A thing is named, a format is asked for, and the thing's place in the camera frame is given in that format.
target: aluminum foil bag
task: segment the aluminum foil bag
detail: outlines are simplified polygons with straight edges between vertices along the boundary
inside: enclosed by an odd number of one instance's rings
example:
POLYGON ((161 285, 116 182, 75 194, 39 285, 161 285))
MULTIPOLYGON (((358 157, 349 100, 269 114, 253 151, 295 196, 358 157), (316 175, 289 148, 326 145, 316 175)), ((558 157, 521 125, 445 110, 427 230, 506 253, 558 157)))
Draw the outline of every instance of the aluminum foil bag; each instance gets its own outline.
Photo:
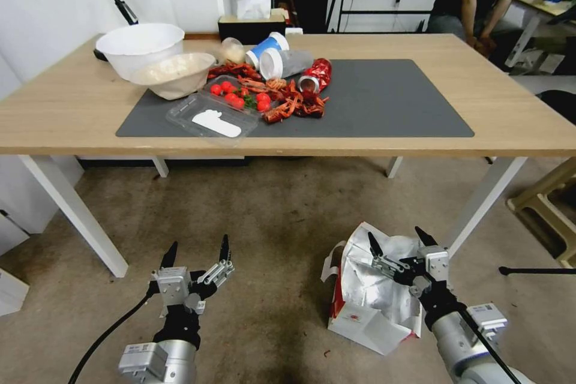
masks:
POLYGON ((389 237, 369 223, 362 222, 342 252, 342 297, 345 302, 381 310, 390 321, 401 324, 418 314, 419 302, 410 295, 407 286, 397 284, 371 267, 368 231, 374 235, 384 255, 394 261, 415 256, 418 250, 419 240, 404 236, 389 237))
POLYGON ((348 241, 338 243, 324 260, 322 281, 337 275, 328 329, 382 355, 391 353, 408 336, 420 337, 422 308, 399 285, 371 267, 370 231, 382 251, 398 260, 416 255, 417 239, 389 237, 363 222, 348 241), (344 247, 340 265, 332 266, 334 250, 344 247))

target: beige bowl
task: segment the beige bowl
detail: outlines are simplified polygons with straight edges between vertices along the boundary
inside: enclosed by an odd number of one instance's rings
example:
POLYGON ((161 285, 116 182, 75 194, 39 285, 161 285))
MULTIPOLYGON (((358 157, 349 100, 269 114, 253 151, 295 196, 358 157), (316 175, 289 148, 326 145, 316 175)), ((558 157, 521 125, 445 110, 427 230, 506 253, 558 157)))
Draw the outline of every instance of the beige bowl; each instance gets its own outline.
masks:
POLYGON ((208 70, 215 61, 214 56, 207 53, 178 54, 137 70, 130 82, 148 86, 158 96, 174 100, 206 84, 208 70))

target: tripod stand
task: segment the tripod stand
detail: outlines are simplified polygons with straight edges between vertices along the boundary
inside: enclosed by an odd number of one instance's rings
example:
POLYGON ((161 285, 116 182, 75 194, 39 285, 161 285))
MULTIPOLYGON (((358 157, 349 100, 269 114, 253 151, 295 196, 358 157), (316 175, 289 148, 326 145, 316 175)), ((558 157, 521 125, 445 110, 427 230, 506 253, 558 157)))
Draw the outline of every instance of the tripod stand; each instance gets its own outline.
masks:
POLYGON ((512 273, 524 273, 524 274, 576 274, 576 269, 536 269, 536 268, 510 268, 510 267, 498 267, 500 274, 508 276, 512 273))

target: red can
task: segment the red can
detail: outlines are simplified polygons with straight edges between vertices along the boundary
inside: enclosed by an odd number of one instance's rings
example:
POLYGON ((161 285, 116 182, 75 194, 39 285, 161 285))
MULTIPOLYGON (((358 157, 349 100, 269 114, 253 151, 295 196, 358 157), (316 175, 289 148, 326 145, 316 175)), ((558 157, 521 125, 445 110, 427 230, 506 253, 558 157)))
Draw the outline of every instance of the red can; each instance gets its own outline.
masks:
POLYGON ((298 88, 300 91, 311 91, 319 93, 330 84, 332 78, 332 64, 329 60, 319 58, 314 60, 312 66, 302 72, 302 76, 298 80, 298 88))

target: gray carpet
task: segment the gray carpet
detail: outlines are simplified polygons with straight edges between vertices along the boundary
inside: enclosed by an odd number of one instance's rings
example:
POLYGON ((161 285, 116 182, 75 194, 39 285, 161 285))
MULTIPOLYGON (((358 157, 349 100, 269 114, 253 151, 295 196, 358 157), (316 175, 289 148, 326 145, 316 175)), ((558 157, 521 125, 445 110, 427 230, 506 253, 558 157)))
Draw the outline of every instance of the gray carpet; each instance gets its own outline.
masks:
MULTIPOLYGON (((558 162, 529 160, 506 194, 558 162)), ((172 241, 180 242, 176 263, 200 269, 227 232, 237 270, 201 317, 198 383, 448 383, 425 328, 421 340, 387 357, 325 328, 333 281, 319 276, 336 242, 363 220, 389 234, 412 234, 418 224, 441 240, 488 169, 481 158, 408 158, 386 179, 386 164, 270 158, 173 169, 167 179, 152 168, 87 170, 77 189, 128 260, 128 274, 113 278, 61 214, 0 257, 0 267, 31 285, 22 311, 0 317, 0 382, 66 382, 93 340, 143 296, 172 241)), ((504 278, 499 265, 555 266, 503 200, 452 260, 455 292, 470 305, 493 301, 507 315, 501 347, 511 366, 539 384, 573 382, 576 280, 504 278)), ((123 382, 122 350, 152 338, 160 308, 154 298, 121 326, 78 382, 123 382)))

